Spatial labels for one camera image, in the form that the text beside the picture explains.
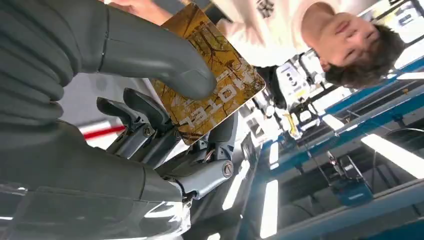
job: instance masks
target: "human hand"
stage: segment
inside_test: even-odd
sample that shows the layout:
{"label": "human hand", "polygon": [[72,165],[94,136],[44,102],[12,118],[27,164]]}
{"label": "human hand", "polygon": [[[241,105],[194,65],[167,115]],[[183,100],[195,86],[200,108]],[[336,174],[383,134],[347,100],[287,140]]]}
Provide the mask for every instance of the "human hand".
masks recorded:
{"label": "human hand", "polygon": [[162,25],[172,17],[152,0],[104,0],[104,3],[157,25]]}

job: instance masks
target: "fluorescent light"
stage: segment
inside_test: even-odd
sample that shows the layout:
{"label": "fluorescent light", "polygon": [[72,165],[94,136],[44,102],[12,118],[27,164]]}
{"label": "fluorescent light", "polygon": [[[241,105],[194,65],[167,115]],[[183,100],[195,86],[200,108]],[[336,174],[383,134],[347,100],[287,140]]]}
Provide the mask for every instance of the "fluorescent light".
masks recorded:
{"label": "fluorescent light", "polygon": [[221,235],[220,235],[219,232],[217,232],[217,233],[214,233],[214,234],[208,236],[207,240],[220,240],[220,238],[221,238]]}
{"label": "fluorescent light", "polygon": [[278,181],[272,180],[266,184],[265,201],[263,203],[260,237],[268,238],[277,233],[278,221]]}
{"label": "fluorescent light", "polygon": [[397,77],[399,80],[424,79],[424,72],[407,72]]}
{"label": "fluorescent light", "polygon": [[274,142],[271,145],[271,148],[269,150],[269,164],[273,164],[278,161],[278,142]]}
{"label": "fluorescent light", "polygon": [[370,134],[361,141],[417,179],[424,178],[424,159],[386,139]]}
{"label": "fluorescent light", "polygon": [[248,174],[250,167],[251,167],[251,164],[249,163],[248,160],[243,160],[241,162],[241,170],[234,177],[234,180],[232,181],[231,186],[229,187],[228,193],[226,194],[226,197],[222,204],[222,210],[224,211],[228,210],[234,205],[234,202],[236,201],[237,193],[239,192],[243,179],[245,179],[246,175]]}
{"label": "fluorescent light", "polygon": [[353,125],[353,126],[349,127],[348,129],[346,129],[346,132],[349,132],[349,131],[351,131],[351,130],[354,130],[354,129],[356,129],[357,127],[358,127],[358,124],[355,124],[355,125]]}
{"label": "fluorescent light", "polygon": [[343,128],[343,126],[345,125],[339,119],[335,118],[333,115],[330,114],[323,116],[322,120],[324,120],[324,122],[335,131]]}
{"label": "fluorescent light", "polygon": [[270,167],[269,167],[269,169],[270,170],[273,170],[273,169],[276,169],[276,168],[278,168],[280,165],[278,164],[278,163],[274,163],[274,164],[272,164]]}

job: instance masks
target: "dark hair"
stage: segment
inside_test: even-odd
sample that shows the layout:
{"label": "dark hair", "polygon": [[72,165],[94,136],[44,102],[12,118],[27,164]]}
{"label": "dark hair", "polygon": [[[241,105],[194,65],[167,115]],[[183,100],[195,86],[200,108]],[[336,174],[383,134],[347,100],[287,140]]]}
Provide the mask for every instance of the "dark hair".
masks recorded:
{"label": "dark hair", "polygon": [[345,67],[330,65],[329,71],[325,73],[327,82],[355,89],[381,83],[404,51],[405,43],[398,33],[387,26],[376,24],[375,27],[380,32],[379,44],[375,51],[370,52],[370,61]]}

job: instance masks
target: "metal bolt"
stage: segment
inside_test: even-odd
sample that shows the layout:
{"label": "metal bolt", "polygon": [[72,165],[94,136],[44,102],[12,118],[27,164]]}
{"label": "metal bolt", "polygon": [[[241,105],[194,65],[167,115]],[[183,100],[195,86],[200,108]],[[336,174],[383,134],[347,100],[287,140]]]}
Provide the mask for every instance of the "metal bolt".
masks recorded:
{"label": "metal bolt", "polygon": [[233,165],[231,163],[227,162],[224,165],[223,173],[224,173],[225,177],[227,177],[227,178],[230,177],[233,174]]}
{"label": "metal bolt", "polygon": [[144,136],[145,137],[150,137],[153,134],[153,131],[152,131],[152,129],[150,127],[146,127],[144,129],[144,132],[143,133],[144,133]]}

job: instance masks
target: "card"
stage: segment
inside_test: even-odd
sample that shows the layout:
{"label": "card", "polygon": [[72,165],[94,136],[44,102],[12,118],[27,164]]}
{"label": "card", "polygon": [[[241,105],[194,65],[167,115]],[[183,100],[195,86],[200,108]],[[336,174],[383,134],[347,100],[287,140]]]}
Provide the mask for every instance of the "card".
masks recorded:
{"label": "card", "polygon": [[217,81],[210,97],[191,100],[161,81],[152,80],[172,122],[179,125],[184,142],[191,145],[263,90],[265,82],[194,3],[187,5],[162,27],[187,39]]}

